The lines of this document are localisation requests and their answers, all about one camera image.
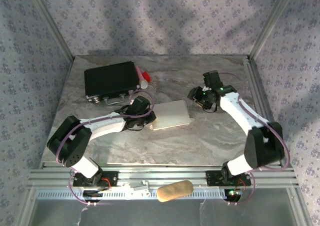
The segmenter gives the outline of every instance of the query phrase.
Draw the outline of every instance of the marble table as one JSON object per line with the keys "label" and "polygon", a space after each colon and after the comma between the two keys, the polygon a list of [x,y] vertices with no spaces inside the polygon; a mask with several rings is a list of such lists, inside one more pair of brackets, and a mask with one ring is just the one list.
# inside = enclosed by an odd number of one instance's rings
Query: marble table
{"label": "marble table", "polygon": [[[126,105],[107,106],[103,102],[89,103],[85,98],[84,71],[89,68],[134,61],[148,71],[152,82],[147,90],[156,103],[186,100],[194,122],[190,125],[152,131],[124,131],[96,138],[87,146],[85,155],[98,163],[152,163],[222,165],[243,153],[246,136],[235,121],[222,109],[205,113],[187,98],[191,88],[204,84],[202,74],[212,70],[227,72],[239,78],[221,74],[225,85],[233,85],[243,99],[254,108],[242,57],[103,57],[76,56],[50,132],[50,137],[67,116],[93,118],[111,113]],[[55,161],[45,148],[42,161]]]}

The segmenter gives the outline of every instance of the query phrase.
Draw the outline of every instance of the red wire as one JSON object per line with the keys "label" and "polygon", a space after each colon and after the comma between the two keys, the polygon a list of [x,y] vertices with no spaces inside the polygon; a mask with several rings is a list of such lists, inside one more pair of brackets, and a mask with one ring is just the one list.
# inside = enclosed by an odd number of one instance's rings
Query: red wire
{"label": "red wire", "polygon": [[236,187],[234,188],[234,190],[236,190],[239,186],[239,180],[238,180],[238,184],[236,185]]}
{"label": "red wire", "polygon": [[101,178],[101,180],[107,181],[109,183],[109,187],[111,187],[111,183],[110,183],[109,179],[103,177],[103,178]]}
{"label": "red wire", "polygon": [[251,178],[253,180],[253,188],[252,188],[252,191],[249,194],[249,196],[245,200],[243,200],[241,202],[231,202],[231,201],[229,201],[229,203],[232,203],[233,205],[238,205],[239,203],[247,202],[252,197],[252,195],[254,194],[254,190],[255,190],[256,179],[255,179],[254,175],[251,172],[249,173],[249,175],[251,176]]}
{"label": "red wire", "polygon": [[245,182],[244,182],[241,178],[239,178],[239,181],[241,181],[242,184],[243,184],[243,185],[245,186],[245,188],[246,188],[246,184],[245,184]]}

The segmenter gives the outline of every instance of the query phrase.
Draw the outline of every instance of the black mounting bracket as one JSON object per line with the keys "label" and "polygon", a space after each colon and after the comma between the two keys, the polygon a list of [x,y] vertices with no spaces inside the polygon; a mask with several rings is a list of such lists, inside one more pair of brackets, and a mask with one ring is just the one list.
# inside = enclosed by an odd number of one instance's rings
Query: black mounting bracket
{"label": "black mounting bracket", "polygon": [[118,182],[118,174],[117,171],[101,171],[98,173],[97,180],[90,180],[86,178],[81,173],[76,173],[73,180],[74,187],[84,187],[84,188],[106,188],[109,187],[109,183],[106,180],[102,180],[102,178],[106,178],[109,180],[111,187],[116,186]]}
{"label": "black mounting bracket", "polygon": [[206,184],[207,186],[232,186],[236,187],[239,184],[239,179],[242,179],[246,186],[251,185],[250,176],[248,174],[239,174],[228,178],[224,181],[224,177],[219,170],[212,170],[205,172]]}
{"label": "black mounting bracket", "polygon": [[220,98],[230,92],[237,92],[237,90],[230,85],[224,86],[220,80],[217,70],[206,72],[203,74],[204,84],[209,90],[203,91],[201,87],[192,88],[188,94],[190,100],[195,101],[203,109],[211,109],[213,103],[220,106]]}

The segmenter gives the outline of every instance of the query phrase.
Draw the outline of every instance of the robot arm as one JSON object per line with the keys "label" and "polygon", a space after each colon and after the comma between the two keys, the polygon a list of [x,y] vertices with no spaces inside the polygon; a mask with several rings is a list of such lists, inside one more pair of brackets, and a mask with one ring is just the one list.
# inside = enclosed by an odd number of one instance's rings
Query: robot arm
{"label": "robot arm", "polygon": [[282,138],[282,128],[277,122],[269,122],[258,115],[239,98],[235,88],[223,85],[217,71],[204,73],[203,78],[205,87],[193,88],[188,98],[204,109],[210,109],[214,103],[216,108],[217,105],[220,106],[239,124],[247,136],[244,153],[223,164],[221,172],[224,181],[284,158],[284,147],[264,125],[267,124],[274,129]]}
{"label": "robot arm", "polygon": [[[59,162],[62,162],[65,167],[71,167],[80,172],[87,179],[90,179],[92,185],[95,185],[101,179],[101,169],[92,159],[84,156],[88,143],[109,133],[122,132],[135,126],[144,126],[153,122],[156,119],[153,111],[147,116],[143,116],[150,110],[150,102],[146,98],[138,96],[131,105],[126,105],[106,116],[91,119],[77,119],[75,116],[69,116],[49,139],[47,147],[54,155],[58,154]],[[75,127],[78,128],[58,152],[63,139]]]}

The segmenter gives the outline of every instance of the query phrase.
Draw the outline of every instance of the purple cable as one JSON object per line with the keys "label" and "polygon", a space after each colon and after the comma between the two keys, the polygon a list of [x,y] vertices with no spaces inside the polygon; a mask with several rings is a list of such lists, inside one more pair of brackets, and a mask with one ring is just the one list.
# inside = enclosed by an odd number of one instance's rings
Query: purple cable
{"label": "purple cable", "polygon": [[151,106],[150,106],[150,110],[149,110],[147,113],[145,113],[145,114],[143,114],[143,115],[138,115],[138,116],[135,116],[135,115],[117,115],[117,116],[114,116],[114,117],[108,116],[108,117],[98,118],[98,119],[95,119],[95,120],[92,120],[92,121],[87,121],[87,122],[83,122],[83,123],[78,124],[77,126],[75,126],[75,127],[64,137],[64,139],[63,139],[62,142],[60,143],[60,145],[59,145],[59,147],[58,147],[58,149],[57,149],[57,151],[56,151],[56,155],[55,155],[55,160],[56,160],[56,162],[57,162],[57,163],[62,163],[62,164],[65,166],[65,164],[64,164],[63,161],[62,161],[62,162],[59,161],[59,155],[60,155],[61,149],[62,149],[62,147],[64,146],[64,144],[65,144],[65,142],[67,141],[67,139],[70,137],[70,135],[73,134],[73,132],[76,131],[79,127],[84,126],[84,125],[87,125],[87,124],[95,123],[95,122],[101,122],[101,121],[113,119],[113,118],[128,118],[128,117],[129,117],[129,118],[141,118],[141,117],[148,116],[148,115],[152,112],[152,110],[154,109],[154,107],[155,107],[155,100],[154,100],[153,96],[152,96],[149,92],[144,91],[144,90],[136,90],[136,91],[133,92],[133,94],[138,93],[138,92],[145,92],[145,93],[147,93],[147,94],[151,97]]}
{"label": "purple cable", "polygon": [[267,129],[270,130],[270,132],[272,132],[274,134],[274,136],[279,140],[279,142],[282,144],[283,146],[283,149],[284,149],[284,154],[285,154],[285,157],[286,157],[286,162],[285,162],[285,165],[282,167],[282,168],[272,168],[272,167],[267,167],[267,166],[264,166],[264,168],[267,168],[269,170],[272,170],[272,171],[283,171],[285,170],[289,163],[290,163],[290,153],[289,153],[289,149],[285,143],[285,141],[280,137],[280,135],[272,128],[270,127],[267,123],[261,121],[259,118],[255,117],[243,104],[242,102],[240,101],[240,99],[242,99],[240,96],[238,96],[238,103],[240,105],[240,107],[250,116],[252,117],[254,120],[258,121],[260,124],[262,124],[263,126],[265,126]]}
{"label": "purple cable", "polygon": [[[73,189],[72,189],[72,187],[71,187],[71,180],[72,180],[72,178],[75,176],[75,174],[76,174],[76,172],[74,172],[74,173],[71,175],[71,177],[69,178],[68,187],[69,187],[72,195],[76,198],[76,200],[78,200],[80,203],[88,204],[88,202],[81,200],[81,199],[76,195],[76,193],[73,191]],[[97,202],[96,205],[112,205],[112,203]]]}

